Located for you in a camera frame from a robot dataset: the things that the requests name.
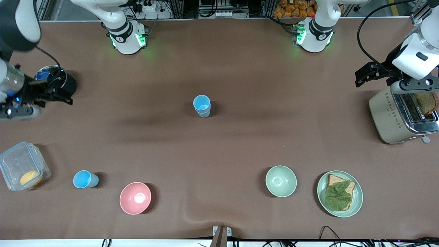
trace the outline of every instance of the lettuce leaf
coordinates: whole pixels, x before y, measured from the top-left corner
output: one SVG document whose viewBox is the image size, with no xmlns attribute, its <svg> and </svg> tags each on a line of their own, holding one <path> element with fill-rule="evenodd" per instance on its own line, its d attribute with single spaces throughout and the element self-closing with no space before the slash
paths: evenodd
<svg viewBox="0 0 439 247">
<path fill-rule="evenodd" d="M 335 211 L 342 211 L 348 206 L 352 200 L 352 196 L 345 191 L 351 181 L 334 183 L 329 186 L 325 191 L 325 203 L 326 205 Z"/>
</svg>

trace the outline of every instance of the cable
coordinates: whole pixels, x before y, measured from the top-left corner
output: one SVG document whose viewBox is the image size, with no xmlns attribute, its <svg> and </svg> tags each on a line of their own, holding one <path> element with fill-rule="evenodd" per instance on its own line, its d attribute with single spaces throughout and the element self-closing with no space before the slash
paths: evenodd
<svg viewBox="0 0 439 247">
<path fill-rule="evenodd" d="M 131 6 L 128 6 L 128 7 L 130 8 L 131 12 L 133 13 L 134 19 L 137 20 L 137 16 L 136 16 L 136 13 L 134 13 L 133 8 Z"/>
<path fill-rule="evenodd" d="M 107 240 L 107 239 L 104 239 L 104 241 L 102 241 L 102 246 L 101 246 L 101 247 L 104 247 L 104 243 L 105 243 L 106 240 Z M 110 247 L 110 245 L 111 245 L 111 241 L 112 241 L 112 239 L 108 239 L 107 247 Z"/>
<path fill-rule="evenodd" d="M 296 242 L 292 242 L 291 240 L 281 240 L 281 242 L 286 246 L 286 247 L 296 247 Z"/>
<path fill-rule="evenodd" d="M 39 48 L 38 46 L 35 47 L 35 48 L 36 48 L 37 50 L 43 52 L 44 54 L 46 54 L 47 56 L 49 56 L 51 59 L 53 59 L 53 60 L 55 61 L 56 65 L 58 66 L 58 71 L 57 71 L 56 75 L 53 76 L 53 78 L 54 78 L 54 79 L 57 79 L 57 78 L 59 77 L 59 74 L 61 73 L 61 65 L 59 65 L 58 60 L 56 60 L 56 58 L 54 58 L 54 57 L 53 57 L 52 55 L 50 55 L 47 51 L 45 51 L 45 50 Z"/>
<path fill-rule="evenodd" d="M 334 232 L 334 230 L 333 230 L 331 227 L 329 227 L 329 226 L 327 226 L 327 225 L 324 225 L 324 226 L 322 227 L 322 229 L 320 230 L 319 240 L 322 239 L 323 232 L 325 231 L 326 228 L 330 229 L 331 232 L 332 232 L 332 233 L 338 238 L 338 241 L 339 241 L 339 243 L 340 243 L 340 247 L 342 247 L 342 240 L 340 239 L 340 237 Z"/>
<path fill-rule="evenodd" d="M 265 247 L 267 244 L 270 245 L 270 247 L 273 247 L 270 243 L 271 242 L 266 242 L 264 245 L 262 245 L 262 247 Z"/>
<path fill-rule="evenodd" d="M 178 18 L 181 18 L 181 13 L 179 13 L 179 12 L 175 12 L 174 10 L 172 10 L 172 8 L 171 8 L 171 6 L 169 5 L 169 3 L 168 2 L 166 2 L 166 1 L 164 1 L 165 2 L 165 5 L 166 5 L 166 7 L 168 8 L 168 10 L 170 11 L 170 12 L 172 12 L 172 13 L 174 13 L 174 15 L 177 15 L 177 17 Z"/>
<path fill-rule="evenodd" d="M 256 12 L 256 13 L 252 13 L 252 15 L 257 15 L 257 14 L 260 14 L 260 13 L 261 13 L 261 11 L 262 11 L 262 10 L 260 10 L 259 12 Z"/>
<path fill-rule="evenodd" d="M 210 11 L 210 13 L 208 15 L 202 15 L 202 14 L 198 13 L 198 16 L 201 16 L 201 17 L 204 17 L 204 18 L 211 17 L 212 15 L 215 14 L 217 9 L 218 9 L 218 0 L 212 0 L 212 10 Z"/>
<path fill-rule="evenodd" d="M 367 246 L 368 246 L 368 245 L 366 245 L 366 244 L 363 243 L 363 242 L 360 242 L 360 243 L 362 243 L 364 246 L 356 245 L 356 244 L 349 243 L 349 242 L 345 242 L 345 241 L 340 241 L 340 242 L 333 243 L 333 244 L 331 244 L 331 245 L 328 246 L 328 247 L 333 247 L 334 245 L 336 245 L 336 244 L 338 244 L 338 243 L 340 243 L 340 244 L 345 243 L 345 244 L 348 244 L 348 245 L 351 245 L 351 246 L 355 246 L 355 247 L 367 247 Z"/>
<path fill-rule="evenodd" d="M 298 32 L 292 32 L 292 31 L 288 30 L 288 28 L 293 27 L 295 23 L 293 23 L 293 24 L 283 23 L 283 22 L 281 22 L 281 21 L 279 20 L 279 18 L 277 18 L 277 20 L 276 20 L 276 19 L 274 19 L 274 18 L 271 17 L 271 16 L 262 16 L 262 18 L 268 18 L 268 19 L 272 20 L 273 22 L 279 24 L 279 25 L 280 25 L 280 26 L 281 26 L 281 27 L 282 27 L 287 33 L 289 33 L 289 34 L 293 34 L 293 35 L 294 35 L 294 34 L 300 34 L 300 33 L 298 33 Z"/>
<path fill-rule="evenodd" d="M 388 241 L 388 242 L 391 243 L 391 244 L 392 244 L 393 246 L 395 246 L 395 247 L 401 247 L 401 246 L 395 244 L 395 243 L 392 242 L 392 241 Z M 413 243 L 413 244 L 407 245 L 407 246 L 405 246 L 405 247 L 417 247 L 417 246 L 422 246 L 422 245 L 431 246 L 431 244 L 436 245 L 436 246 L 439 246 L 439 243 L 438 243 L 438 242 L 420 242 L 420 243 Z"/>
<path fill-rule="evenodd" d="M 148 36 L 151 35 L 152 30 L 154 29 L 154 25 L 155 25 L 155 20 L 154 20 L 154 22 L 152 23 L 151 30 L 148 30 Z"/>
<path fill-rule="evenodd" d="M 360 41 L 360 30 L 363 27 L 363 24 L 366 22 L 366 20 L 375 12 L 377 12 L 380 9 L 386 8 L 386 7 L 390 7 L 393 5 L 397 5 L 397 4 L 405 4 L 405 3 L 409 3 L 409 2 L 413 2 L 413 0 L 406 0 L 406 1 L 402 1 L 402 2 L 397 2 L 397 3 L 391 3 L 391 4 L 386 4 L 383 5 L 381 7 L 378 7 L 376 9 L 374 9 L 371 13 L 369 13 L 361 22 L 360 26 L 358 27 L 358 31 L 357 31 L 357 42 L 358 45 L 361 49 L 361 51 L 368 57 L 370 58 L 370 60 L 372 60 L 373 62 L 375 62 L 378 66 L 380 66 L 381 69 L 385 70 L 387 73 L 393 75 L 393 76 L 398 76 L 398 74 L 391 72 L 390 70 L 388 70 L 387 68 L 385 68 L 380 62 L 378 62 L 375 58 L 373 58 L 362 46 L 361 41 Z"/>
</svg>

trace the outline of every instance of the plate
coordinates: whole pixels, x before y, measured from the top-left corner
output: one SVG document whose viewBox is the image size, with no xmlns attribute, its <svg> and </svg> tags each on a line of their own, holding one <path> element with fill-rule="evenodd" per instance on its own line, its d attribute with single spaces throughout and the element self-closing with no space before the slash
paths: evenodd
<svg viewBox="0 0 439 247">
<path fill-rule="evenodd" d="M 356 183 L 354 187 L 354 191 L 352 193 L 351 205 L 349 209 L 346 211 L 332 210 L 325 203 L 325 192 L 326 192 L 326 186 L 328 185 L 329 174 L 347 180 L 351 180 Z M 352 215 L 356 214 L 360 210 L 361 206 L 363 205 L 363 191 L 361 189 L 359 182 L 351 174 L 344 171 L 329 171 L 325 173 L 320 178 L 319 183 L 317 184 L 317 197 L 319 198 L 320 204 L 322 204 L 322 206 L 325 208 L 326 211 L 328 211 L 328 213 L 341 218 L 351 217 Z"/>
</svg>

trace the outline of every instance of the bread slice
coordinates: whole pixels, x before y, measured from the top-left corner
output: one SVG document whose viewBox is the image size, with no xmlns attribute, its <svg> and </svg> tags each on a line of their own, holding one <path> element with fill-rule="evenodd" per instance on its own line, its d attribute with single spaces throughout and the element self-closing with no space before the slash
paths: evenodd
<svg viewBox="0 0 439 247">
<path fill-rule="evenodd" d="M 415 93 L 414 97 L 424 115 L 430 115 L 439 108 L 439 99 L 436 93 Z"/>
<path fill-rule="evenodd" d="M 327 187 L 333 185 L 334 183 L 339 183 L 339 182 L 344 182 L 344 181 L 347 181 L 347 179 L 344 179 L 344 178 L 337 177 L 335 175 L 329 174 Z M 349 193 L 349 195 L 351 195 L 352 198 L 353 198 L 354 187 L 355 187 L 355 182 L 351 181 L 349 183 L 348 187 L 345 189 L 345 191 L 347 193 Z M 345 208 L 343 208 L 342 211 L 348 210 L 349 207 L 351 206 L 351 203 L 352 203 L 352 199 L 349 202 L 349 204 Z"/>
</svg>

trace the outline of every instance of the cup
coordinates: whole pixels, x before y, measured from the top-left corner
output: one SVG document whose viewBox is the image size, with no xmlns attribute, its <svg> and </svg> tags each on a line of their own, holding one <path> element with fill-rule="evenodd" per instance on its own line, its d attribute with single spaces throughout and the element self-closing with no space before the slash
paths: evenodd
<svg viewBox="0 0 439 247">
<path fill-rule="evenodd" d="M 194 99 L 195 111 L 200 117 L 208 117 L 210 115 L 210 99 L 206 95 L 198 95 Z"/>
<path fill-rule="evenodd" d="M 78 171 L 73 177 L 73 185 L 78 189 L 95 187 L 99 182 L 99 178 L 86 170 Z"/>
</svg>

